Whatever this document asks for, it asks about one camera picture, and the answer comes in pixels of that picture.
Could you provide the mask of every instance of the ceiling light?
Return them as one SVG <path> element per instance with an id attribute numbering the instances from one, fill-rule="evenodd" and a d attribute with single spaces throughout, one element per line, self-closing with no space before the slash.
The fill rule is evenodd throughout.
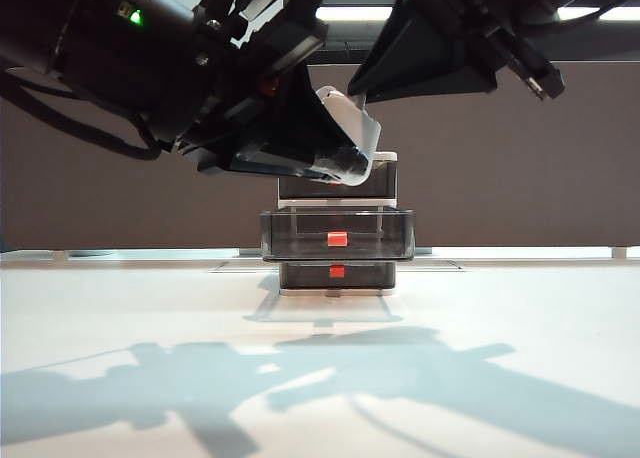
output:
<path id="1" fill-rule="evenodd" d="M 558 9 L 558 15 L 561 20 L 571 20 L 573 18 L 580 18 L 581 16 L 588 15 L 598 11 L 598 8 L 591 8 L 586 6 L 567 6 Z M 606 12 L 600 17 L 602 21 L 639 21 L 640 20 L 640 7 L 638 6 L 621 6 L 614 8 Z"/>
<path id="2" fill-rule="evenodd" d="M 316 17 L 323 21 L 387 21 L 390 6 L 323 6 Z"/>

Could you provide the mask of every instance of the ceiling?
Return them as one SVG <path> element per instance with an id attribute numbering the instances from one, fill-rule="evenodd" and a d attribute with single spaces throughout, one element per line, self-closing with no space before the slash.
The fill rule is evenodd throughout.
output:
<path id="1" fill-rule="evenodd" d="M 192 7 L 200 0 L 178 0 Z M 324 0 L 324 6 L 391 6 L 395 0 Z M 598 7 L 614 0 L 576 0 L 572 6 Z M 628 5 L 640 6 L 640 0 Z M 361 63 L 383 22 L 332 22 L 325 47 L 311 63 Z M 594 22 L 569 33 L 537 40 L 554 61 L 640 60 L 640 22 Z"/>

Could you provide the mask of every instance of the robotic arm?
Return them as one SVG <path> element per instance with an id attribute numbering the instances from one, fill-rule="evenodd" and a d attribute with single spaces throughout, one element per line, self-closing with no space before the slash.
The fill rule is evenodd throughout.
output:
<path id="1" fill-rule="evenodd" d="M 303 176 L 357 185 L 380 127 L 335 90 L 316 94 L 304 60 L 322 46 L 322 0 L 282 0 L 242 45 L 249 22 L 276 0 L 0 0 L 0 96 L 79 139 L 137 159 L 177 151 L 199 171 Z M 380 101 L 489 92 L 508 66 L 540 98 L 564 89 L 528 36 L 572 0 L 397 0 L 349 93 Z M 69 91 L 12 75 L 26 66 Z M 61 115 L 31 91 L 89 100 L 131 121 L 146 148 Z"/>

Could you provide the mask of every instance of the gray backdrop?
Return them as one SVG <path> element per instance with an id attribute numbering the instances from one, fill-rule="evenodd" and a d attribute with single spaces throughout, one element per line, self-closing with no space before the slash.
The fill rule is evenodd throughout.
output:
<path id="1" fill-rule="evenodd" d="M 563 63 L 538 102 L 509 73 L 492 95 L 371 105 L 397 151 L 400 204 L 421 246 L 640 244 L 640 63 Z M 354 68 L 316 67 L 344 88 Z M 110 130 L 88 105 L 56 106 Z M 14 248 L 253 247 L 271 178 L 204 176 L 178 155 L 135 162 L 0 104 L 2 231 Z"/>

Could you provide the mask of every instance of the table surface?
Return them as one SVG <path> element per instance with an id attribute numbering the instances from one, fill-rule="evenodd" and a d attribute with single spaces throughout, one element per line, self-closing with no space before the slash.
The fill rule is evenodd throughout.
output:
<path id="1" fill-rule="evenodd" d="M 384 298 L 2 265 L 7 458 L 640 457 L 640 261 L 405 269 Z"/>

